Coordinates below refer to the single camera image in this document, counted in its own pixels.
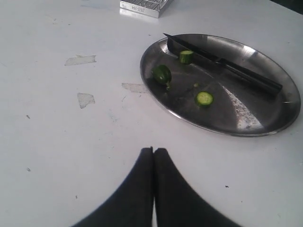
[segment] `knife blade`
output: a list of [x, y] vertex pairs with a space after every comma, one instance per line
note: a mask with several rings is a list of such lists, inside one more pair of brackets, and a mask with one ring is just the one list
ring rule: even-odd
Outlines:
[[178, 43], [179, 45], [185, 47], [188, 50], [193, 51], [199, 56], [202, 56], [204, 58], [207, 58], [208, 60], [214, 62], [219, 67], [225, 68], [236, 75], [240, 76], [241, 78], [248, 81], [250, 84], [254, 85], [257, 88], [262, 89], [263, 91], [276, 96], [282, 89], [282, 85], [268, 79], [264, 76], [261, 76], [260, 74], [253, 72], [247, 68], [244, 68], [242, 66], [239, 66], [231, 61], [228, 61], [224, 58], [218, 57], [212, 53], [209, 53], [205, 50], [202, 50], [201, 48], [188, 43], [176, 36], [168, 35], [166, 33], [163, 33], [168, 39], [171, 39], [172, 41]]

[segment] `white tabletop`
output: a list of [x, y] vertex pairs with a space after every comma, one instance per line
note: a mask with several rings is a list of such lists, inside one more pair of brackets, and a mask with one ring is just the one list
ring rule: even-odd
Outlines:
[[[276, 135], [236, 138], [122, 87], [142, 84], [140, 58], [163, 32], [202, 33], [258, 49], [302, 93], [302, 15], [268, 0], [175, 0], [159, 19], [117, 0], [0, 0], [0, 20], [0, 226], [75, 224], [150, 146], [244, 227], [303, 226], [302, 115]], [[65, 66], [77, 55], [96, 62]]]

